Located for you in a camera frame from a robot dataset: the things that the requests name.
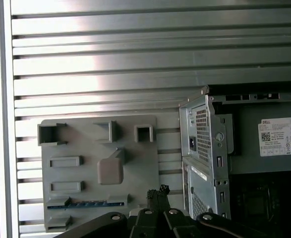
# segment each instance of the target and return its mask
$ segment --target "sticker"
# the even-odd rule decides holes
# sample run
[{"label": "sticker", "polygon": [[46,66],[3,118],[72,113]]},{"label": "sticker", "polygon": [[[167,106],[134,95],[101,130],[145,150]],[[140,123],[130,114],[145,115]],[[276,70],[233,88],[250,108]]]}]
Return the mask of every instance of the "sticker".
[{"label": "sticker", "polygon": [[261,156],[291,155],[291,118],[263,119],[258,130]]},{"label": "sticker", "polygon": [[207,176],[205,176],[202,172],[200,172],[199,170],[195,169],[193,166],[191,167],[191,170],[193,170],[203,180],[207,181]]}]

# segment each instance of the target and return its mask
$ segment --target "computer case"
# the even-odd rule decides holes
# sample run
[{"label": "computer case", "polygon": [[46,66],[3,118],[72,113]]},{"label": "computer case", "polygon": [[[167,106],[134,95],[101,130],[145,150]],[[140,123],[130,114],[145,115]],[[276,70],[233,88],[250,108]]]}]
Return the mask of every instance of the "computer case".
[{"label": "computer case", "polygon": [[206,86],[179,105],[184,205],[291,238],[291,82]]}]

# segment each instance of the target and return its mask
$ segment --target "screw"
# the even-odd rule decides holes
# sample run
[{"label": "screw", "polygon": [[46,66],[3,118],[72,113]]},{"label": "screw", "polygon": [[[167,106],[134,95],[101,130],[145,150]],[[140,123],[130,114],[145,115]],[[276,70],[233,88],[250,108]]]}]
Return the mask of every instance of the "screw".
[{"label": "screw", "polygon": [[222,141],[223,139],[224,139],[224,135],[221,133],[221,132],[218,132],[217,134],[216,134],[216,136],[215,136],[215,139],[217,140],[217,141]]},{"label": "screw", "polygon": [[178,211],[177,211],[177,210],[175,210],[175,209],[172,209],[172,210],[170,210],[170,211],[169,211],[169,213],[170,213],[170,214],[177,214],[177,213],[178,213]]},{"label": "screw", "polygon": [[211,220],[211,219],[213,219],[213,217],[210,216],[210,215],[204,215],[204,216],[203,216],[203,219],[204,219],[204,220]]},{"label": "screw", "polygon": [[113,216],[111,218],[112,218],[112,220],[120,220],[120,216]]}]

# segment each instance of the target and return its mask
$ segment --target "corrugated metal wall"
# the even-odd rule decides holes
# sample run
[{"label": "corrugated metal wall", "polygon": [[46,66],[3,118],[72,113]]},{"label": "corrugated metal wall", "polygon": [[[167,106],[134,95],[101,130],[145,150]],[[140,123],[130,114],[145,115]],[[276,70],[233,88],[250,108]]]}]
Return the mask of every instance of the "corrugated metal wall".
[{"label": "corrugated metal wall", "polygon": [[41,120],[156,115],[161,182],[178,194],[178,103],[205,84],[291,80],[291,0],[11,0],[10,11],[21,237],[56,235],[42,224]]}]

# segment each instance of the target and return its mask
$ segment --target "ventilation grille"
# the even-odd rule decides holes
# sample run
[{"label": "ventilation grille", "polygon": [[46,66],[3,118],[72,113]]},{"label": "ventilation grille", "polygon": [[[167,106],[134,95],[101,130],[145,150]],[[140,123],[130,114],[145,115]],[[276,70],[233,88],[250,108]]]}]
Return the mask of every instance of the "ventilation grille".
[{"label": "ventilation grille", "polygon": [[199,199],[196,193],[193,194],[193,219],[196,220],[196,217],[199,214],[208,212],[208,207]]},{"label": "ventilation grille", "polygon": [[203,161],[209,162],[209,149],[211,147],[211,143],[208,131],[208,118],[206,109],[197,111],[196,125],[197,125],[197,150],[199,158]]}]

